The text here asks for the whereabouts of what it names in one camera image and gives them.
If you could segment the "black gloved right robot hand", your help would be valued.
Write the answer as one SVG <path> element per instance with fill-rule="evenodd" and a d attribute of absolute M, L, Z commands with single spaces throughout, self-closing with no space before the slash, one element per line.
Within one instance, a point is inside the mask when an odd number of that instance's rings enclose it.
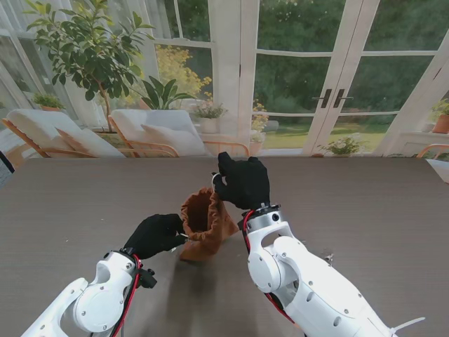
<path fill-rule="evenodd" d="M 270 205 L 270 184 L 267 168 L 257 157 L 234 160 L 227 152 L 217 156 L 218 170 L 213 188 L 222 201 L 242 210 L 257 210 Z"/>

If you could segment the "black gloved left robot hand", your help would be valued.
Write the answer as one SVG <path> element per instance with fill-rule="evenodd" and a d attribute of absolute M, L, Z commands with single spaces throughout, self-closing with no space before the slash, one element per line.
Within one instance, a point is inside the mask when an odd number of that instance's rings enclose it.
<path fill-rule="evenodd" d="M 138 225 L 122 251 L 146 260 L 163 251 L 171 251 L 186 241 L 187 235 L 178 214 L 155 214 Z"/>

